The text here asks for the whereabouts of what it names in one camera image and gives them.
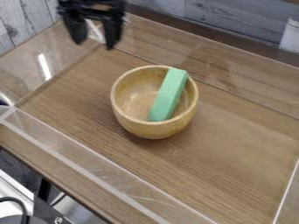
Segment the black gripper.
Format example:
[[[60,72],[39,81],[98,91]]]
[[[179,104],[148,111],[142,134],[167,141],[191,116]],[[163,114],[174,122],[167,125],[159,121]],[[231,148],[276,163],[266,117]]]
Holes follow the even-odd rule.
[[[58,13],[72,41],[80,45],[88,37],[84,17],[103,18],[107,49],[112,50],[122,39],[126,0],[58,0]]]

